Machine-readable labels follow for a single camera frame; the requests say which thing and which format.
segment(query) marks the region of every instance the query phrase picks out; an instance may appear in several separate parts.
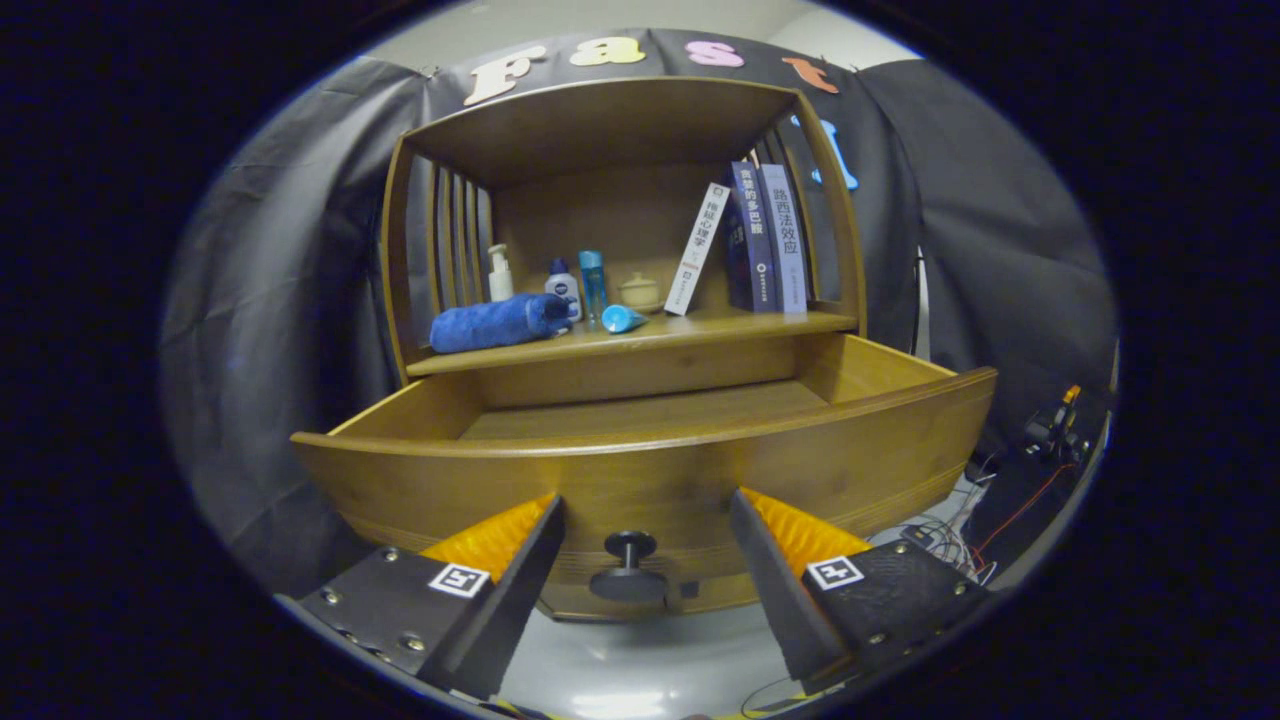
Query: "blue tube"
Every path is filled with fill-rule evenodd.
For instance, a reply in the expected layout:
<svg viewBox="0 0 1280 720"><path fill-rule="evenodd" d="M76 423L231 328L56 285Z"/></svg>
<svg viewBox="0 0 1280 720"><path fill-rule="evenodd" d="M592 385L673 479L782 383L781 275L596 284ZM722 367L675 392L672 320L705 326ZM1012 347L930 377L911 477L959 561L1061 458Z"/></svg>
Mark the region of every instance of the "blue tube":
<svg viewBox="0 0 1280 720"><path fill-rule="evenodd" d="M626 305L609 305L600 314L600 324L613 334L634 331L649 322L649 318Z"/></svg>

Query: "blue bottle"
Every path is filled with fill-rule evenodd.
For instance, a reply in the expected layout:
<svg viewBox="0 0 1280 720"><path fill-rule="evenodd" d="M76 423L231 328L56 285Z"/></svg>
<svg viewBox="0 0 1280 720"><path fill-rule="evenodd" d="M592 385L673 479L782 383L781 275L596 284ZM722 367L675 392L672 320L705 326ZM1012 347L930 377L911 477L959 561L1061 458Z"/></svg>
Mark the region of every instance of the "blue bottle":
<svg viewBox="0 0 1280 720"><path fill-rule="evenodd" d="M582 270L582 309L594 328L608 305L604 293L604 258L595 250L582 250L577 254L577 264Z"/></svg>

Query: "open drawer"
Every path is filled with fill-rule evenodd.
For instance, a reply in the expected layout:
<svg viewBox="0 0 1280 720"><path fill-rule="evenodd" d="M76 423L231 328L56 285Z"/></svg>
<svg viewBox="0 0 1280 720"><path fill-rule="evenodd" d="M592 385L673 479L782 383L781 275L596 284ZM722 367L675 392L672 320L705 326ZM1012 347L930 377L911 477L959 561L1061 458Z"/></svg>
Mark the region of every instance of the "open drawer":
<svg viewBox="0 0 1280 720"><path fill-rule="evenodd" d="M996 372L964 374L845 333L526 363L430 375L328 434L293 441L361 536L422 550L558 492L556 618L625 619L755 601L728 498L758 489L861 536L942 500ZM598 598L604 538L645 530L662 603Z"/></svg>

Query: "rolled towel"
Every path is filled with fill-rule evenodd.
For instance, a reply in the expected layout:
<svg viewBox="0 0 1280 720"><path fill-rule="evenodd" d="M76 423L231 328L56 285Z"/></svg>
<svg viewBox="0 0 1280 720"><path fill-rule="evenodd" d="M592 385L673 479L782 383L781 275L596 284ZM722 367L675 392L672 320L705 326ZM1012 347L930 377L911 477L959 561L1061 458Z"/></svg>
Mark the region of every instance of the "rolled towel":
<svg viewBox="0 0 1280 720"><path fill-rule="evenodd" d="M573 325L568 301L558 295L522 292L500 302L452 307L431 323L431 348L463 352L552 337Z"/></svg>

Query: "jar lid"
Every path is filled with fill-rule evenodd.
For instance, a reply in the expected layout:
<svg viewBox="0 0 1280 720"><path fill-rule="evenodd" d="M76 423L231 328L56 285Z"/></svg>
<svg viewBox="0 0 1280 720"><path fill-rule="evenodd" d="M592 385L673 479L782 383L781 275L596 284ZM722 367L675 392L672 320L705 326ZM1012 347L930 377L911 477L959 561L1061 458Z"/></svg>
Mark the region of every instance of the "jar lid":
<svg viewBox="0 0 1280 720"><path fill-rule="evenodd" d="M652 279L644 277L643 273L631 273L631 279L627 281L627 282L625 282L625 283L622 283L618 287L632 288L632 287L649 287L649 286L655 286L655 284L658 284L658 281L652 281Z"/></svg>

